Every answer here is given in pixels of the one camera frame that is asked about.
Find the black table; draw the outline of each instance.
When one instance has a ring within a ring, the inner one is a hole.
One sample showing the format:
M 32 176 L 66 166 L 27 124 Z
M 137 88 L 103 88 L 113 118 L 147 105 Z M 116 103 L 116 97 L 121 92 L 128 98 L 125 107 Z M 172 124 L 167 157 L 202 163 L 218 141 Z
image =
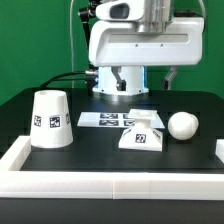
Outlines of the black table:
M 44 153 L 32 147 L 32 160 L 22 170 L 223 173 L 215 147 L 224 136 L 224 101 L 216 95 L 151 91 L 144 100 L 115 103 L 88 96 L 84 89 L 64 90 L 74 142 Z M 19 135 L 29 135 L 35 91 L 26 89 L 0 107 L 0 156 Z M 77 127 L 81 112 L 130 109 L 158 111 L 166 127 L 161 130 L 162 152 L 118 149 L 123 129 Z M 188 141 L 177 141 L 167 131 L 170 116 L 180 111 L 199 119 L 199 129 Z M 216 201 L 0 199 L 1 223 L 222 223 L 223 212 L 224 202 Z

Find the green backdrop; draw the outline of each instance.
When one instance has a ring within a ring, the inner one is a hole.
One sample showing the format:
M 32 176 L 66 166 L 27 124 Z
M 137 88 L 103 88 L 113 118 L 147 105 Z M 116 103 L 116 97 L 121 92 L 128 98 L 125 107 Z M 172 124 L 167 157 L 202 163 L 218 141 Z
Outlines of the green backdrop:
M 70 1 L 0 1 L 0 104 L 25 88 L 39 86 L 52 76 L 71 71 Z M 84 34 L 77 16 L 77 9 L 87 2 L 75 1 L 76 70 L 85 70 L 88 66 Z M 172 89 L 208 91 L 224 98 L 224 1 L 205 0 L 205 4 L 208 24 L 203 36 L 203 59 L 197 66 L 181 67 Z M 176 9 L 200 12 L 197 0 L 176 0 Z M 149 88 L 160 89 L 167 69 L 151 67 L 148 71 Z M 71 86 L 71 83 L 53 85 Z

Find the white block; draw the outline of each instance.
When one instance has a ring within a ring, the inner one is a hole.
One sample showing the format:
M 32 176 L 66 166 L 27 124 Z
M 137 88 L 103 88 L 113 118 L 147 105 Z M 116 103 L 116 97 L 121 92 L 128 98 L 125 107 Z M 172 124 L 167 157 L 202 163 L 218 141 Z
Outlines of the white block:
M 19 136 L 0 160 L 0 171 L 20 170 L 30 152 L 30 136 Z
M 215 154 L 224 163 L 224 140 L 217 140 Z

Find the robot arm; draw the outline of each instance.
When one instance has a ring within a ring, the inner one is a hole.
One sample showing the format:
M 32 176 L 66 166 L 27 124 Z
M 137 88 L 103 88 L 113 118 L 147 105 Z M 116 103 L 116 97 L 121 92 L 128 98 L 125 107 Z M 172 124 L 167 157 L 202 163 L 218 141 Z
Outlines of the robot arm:
M 171 66 L 167 89 L 179 65 L 202 57 L 201 17 L 174 17 L 175 0 L 102 0 L 95 10 L 89 60 L 99 67 L 94 92 L 133 96 L 148 92 L 145 66 Z

